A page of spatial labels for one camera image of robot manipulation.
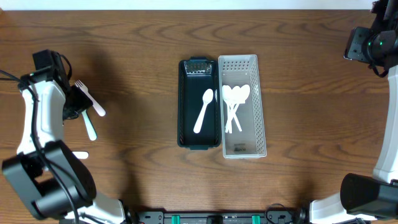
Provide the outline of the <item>white plastic spoon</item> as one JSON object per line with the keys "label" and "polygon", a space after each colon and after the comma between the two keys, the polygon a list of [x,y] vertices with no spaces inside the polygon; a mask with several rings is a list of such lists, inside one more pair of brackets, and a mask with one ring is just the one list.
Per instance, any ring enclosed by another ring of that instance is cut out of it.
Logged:
{"label": "white plastic spoon", "polygon": [[249,95],[250,95],[250,87],[249,85],[243,85],[242,87],[240,87],[240,100],[241,100],[241,104],[245,104],[246,100],[248,99]]}
{"label": "white plastic spoon", "polygon": [[[227,122],[228,122],[228,112],[229,112],[229,106],[230,106],[230,102],[229,102],[229,96],[231,93],[232,88],[229,85],[223,85],[222,86],[222,92],[223,92],[223,100],[227,105]],[[225,132],[228,133],[228,124],[225,124]]]}
{"label": "white plastic spoon", "polygon": [[230,93],[229,96],[229,102],[230,102],[230,106],[229,106],[229,112],[228,112],[228,132],[231,134],[232,133],[232,120],[235,119],[235,123],[238,127],[238,130],[241,131],[241,125],[239,123],[239,119],[236,116],[236,110],[239,106],[239,102],[240,102],[240,87],[239,86],[235,86]]}
{"label": "white plastic spoon", "polygon": [[200,133],[201,128],[203,126],[203,121],[204,121],[207,106],[213,101],[213,98],[214,98],[213,90],[210,88],[207,89],[203,94],[203,97],[202,97],[203,105],[201,107],[200,113],[198,115],[198,118],[197,118],[194,128],[193,128],[193,132],[195,134]]}

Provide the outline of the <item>clear white plastic basket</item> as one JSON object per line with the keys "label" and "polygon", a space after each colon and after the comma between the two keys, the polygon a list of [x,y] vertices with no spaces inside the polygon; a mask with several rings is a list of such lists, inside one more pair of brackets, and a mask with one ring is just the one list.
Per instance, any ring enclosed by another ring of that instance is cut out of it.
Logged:
{"label": "clear white plastic basket", "polygon": [[[218,65],[223,157],[258,159],[267,156],[257,55],[221,55],[218,57]],[[231,88],[243,85],[250,87],[248,99],[245,104],[239,105],[236,112],[242,131],[238,130],[233,120],[232,133],[225,132],[227,105],[223,100],[223,85],[229,85]]]}

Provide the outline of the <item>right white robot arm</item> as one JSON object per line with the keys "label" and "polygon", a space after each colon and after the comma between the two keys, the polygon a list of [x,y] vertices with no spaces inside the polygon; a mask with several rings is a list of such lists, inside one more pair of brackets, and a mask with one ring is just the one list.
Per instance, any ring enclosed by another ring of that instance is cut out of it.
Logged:
{"label": "right white robot arm", "polygon": [[310,202],[310,223],[371,222],[397,219],[397,29],[357,27],[345,58],[383,68],[387,114],[381,148],[368,175],[349,173],[337,193]]}

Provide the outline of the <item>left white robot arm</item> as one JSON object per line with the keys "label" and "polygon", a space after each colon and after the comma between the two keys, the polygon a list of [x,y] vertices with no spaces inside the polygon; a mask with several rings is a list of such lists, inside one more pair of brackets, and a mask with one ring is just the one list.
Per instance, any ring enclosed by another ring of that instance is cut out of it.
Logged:
{"label": "left white robot arm", "polygon": [[63,141],[65,103],[73,88],[58,68],[41,68],[17,79],[25,122],[16,156],[2,173],[30,214],[60,223],[130,223],[118,199],[96,190],[92,175]]}

